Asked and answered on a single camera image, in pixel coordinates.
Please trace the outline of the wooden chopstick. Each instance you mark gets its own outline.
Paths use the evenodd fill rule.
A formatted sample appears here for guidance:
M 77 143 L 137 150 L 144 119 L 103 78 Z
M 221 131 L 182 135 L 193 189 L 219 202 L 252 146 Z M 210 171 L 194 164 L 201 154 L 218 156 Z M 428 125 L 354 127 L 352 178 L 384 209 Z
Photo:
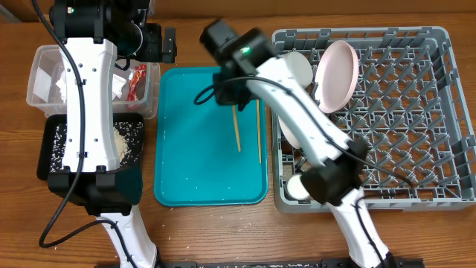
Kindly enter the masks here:
M 259 163 L 262 163 L 262 149 L 261 149 L 261 124 L 260 124 L 260 100 L 256 100 L 256 112 L 257 112 L 257 148 Z
M 234 121 L 234 133 L 236 137 L 237 149 L 238 152 L 241 152 L 241 142 L 240 142 L 240 135 L 239 135 L 239 124 L 237 120 L 237 106 L 232 106 L 232 113 L 233 113 L 233 121 Z

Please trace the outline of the red snack wrapper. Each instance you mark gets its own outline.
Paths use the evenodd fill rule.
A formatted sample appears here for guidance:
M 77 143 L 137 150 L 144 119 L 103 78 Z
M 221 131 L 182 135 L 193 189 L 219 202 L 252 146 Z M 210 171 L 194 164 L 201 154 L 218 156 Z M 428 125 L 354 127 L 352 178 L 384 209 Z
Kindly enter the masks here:
M 129 77 L 129 92 L 127 95 L 127 101 L 136 101 L 138 99 L 137 96 L 137 88 L 138 84 L 141 80 L 143 80 L 147 75 L 147 65 L 140 64 L 136 66 Z

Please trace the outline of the white napkin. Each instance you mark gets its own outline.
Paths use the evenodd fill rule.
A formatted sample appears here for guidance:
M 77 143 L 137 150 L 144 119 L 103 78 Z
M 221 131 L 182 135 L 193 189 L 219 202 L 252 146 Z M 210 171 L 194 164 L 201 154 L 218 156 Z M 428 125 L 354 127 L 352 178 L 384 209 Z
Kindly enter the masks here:
M 112 80 L 112 100 L 120 99 L 122 97 L 122 88 L 126 84 L 126 79 L 118 76 L 116 74 L 113 75 Z M 67 92 L 66 92 L 66 77 L 65 72 L 62 71 L 59 75 L 59 80 L 56 82 L 56 86 L 59 88 L 60 98 L 63 103 L 66 102 L 67 99 Z

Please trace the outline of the small pink plate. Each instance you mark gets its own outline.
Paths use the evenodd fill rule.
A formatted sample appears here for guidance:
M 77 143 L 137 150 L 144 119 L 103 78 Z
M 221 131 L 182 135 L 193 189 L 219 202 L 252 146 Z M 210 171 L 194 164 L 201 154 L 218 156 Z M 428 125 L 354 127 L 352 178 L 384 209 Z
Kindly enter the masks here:
M 285 122 L 282 120 L 281 117 L 278 118 L 279 125 L 281 128 L 281 132 L 284 135 L 285 139 L 288 141 L 288 143 L 295 149 L 300 149 L 301 145 L 300 142 L 296 139 L 292 131 L 287 127 Z

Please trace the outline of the grey bowl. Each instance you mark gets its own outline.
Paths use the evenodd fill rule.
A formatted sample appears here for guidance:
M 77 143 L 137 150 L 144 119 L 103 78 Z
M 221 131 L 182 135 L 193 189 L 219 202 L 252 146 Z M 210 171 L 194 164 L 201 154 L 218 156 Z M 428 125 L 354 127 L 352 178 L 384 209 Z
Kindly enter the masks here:
M 292 51 L 280 57 L 284 59 L 290 72 L 303 89 L 311 85 L 313 81 L 312 66 L 303 54 Z

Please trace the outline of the pile of rice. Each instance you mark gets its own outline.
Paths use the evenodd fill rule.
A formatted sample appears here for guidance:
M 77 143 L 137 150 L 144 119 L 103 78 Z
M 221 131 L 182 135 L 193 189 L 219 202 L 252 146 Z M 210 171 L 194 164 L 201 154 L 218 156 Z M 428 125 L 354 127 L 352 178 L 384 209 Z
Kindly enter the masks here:
M 142 122 L 114 122 L 114 139 L 120 166 L 126 167 L 141 161 L 144 143 L 144 124 Z M 62 169 L 62 158 L 65 152 L 66 123 L 59 124 L 55 129 L 50 173 Z

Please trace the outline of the large white plate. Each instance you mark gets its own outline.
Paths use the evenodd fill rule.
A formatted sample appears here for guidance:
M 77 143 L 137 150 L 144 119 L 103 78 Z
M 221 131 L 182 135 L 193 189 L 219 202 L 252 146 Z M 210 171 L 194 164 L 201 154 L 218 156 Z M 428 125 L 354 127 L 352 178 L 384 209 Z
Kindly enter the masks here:
M 318 64 L 314 93 L 322 112 L 336 112 L 349 102 L 358 82 L 358 67 L 358 56 L 349 43 L 339 40 L 325 50 Z

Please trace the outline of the small white cup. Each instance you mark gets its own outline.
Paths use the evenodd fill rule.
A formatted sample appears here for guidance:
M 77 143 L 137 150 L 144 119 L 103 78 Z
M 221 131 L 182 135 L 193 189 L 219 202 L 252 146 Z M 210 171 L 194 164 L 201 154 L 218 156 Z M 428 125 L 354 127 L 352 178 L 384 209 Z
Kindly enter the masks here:
M 285 185 L 285 191 L 288 196 L 297 201 L 309 200 L 309 192 L 304 188 L 303 183 L 301 182 L 301 174 L 296 173 L 291 176 Z

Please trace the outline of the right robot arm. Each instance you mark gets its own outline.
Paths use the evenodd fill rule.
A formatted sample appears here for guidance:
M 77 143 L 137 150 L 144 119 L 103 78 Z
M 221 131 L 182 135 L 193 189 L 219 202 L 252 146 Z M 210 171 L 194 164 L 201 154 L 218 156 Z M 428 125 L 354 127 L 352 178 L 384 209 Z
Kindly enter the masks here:
M 299 177 L 310 197 L 326 205 L 358 267 L 395 267 L 365 205 L 359 174 L 367 145 L 352 140 L 326 117 L 295 80 L 283 57 L 258 28 L 238 35 L 224 22 L 200 41 L 222 70 L 214 80 L 220 105 L 266 102 L 299 141 L 311 168 Z

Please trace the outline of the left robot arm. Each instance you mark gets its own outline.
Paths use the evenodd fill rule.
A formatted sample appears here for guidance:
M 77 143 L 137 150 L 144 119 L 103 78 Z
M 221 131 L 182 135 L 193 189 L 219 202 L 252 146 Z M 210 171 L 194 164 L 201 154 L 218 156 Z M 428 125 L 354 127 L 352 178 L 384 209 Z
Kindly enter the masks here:
M 112 105 L 117 60 L 173 63 L 176 31 L 147 20 L 148 1 L 56 0 L 41 18 L 61 50 L 66 78 L 66 137 L 60 172 L 48 188 L 82 206 L 101 225 L 122 267 L 159 267 L 157 246 L 139 202 L 142 172 L 122 166 L 115 146 Z

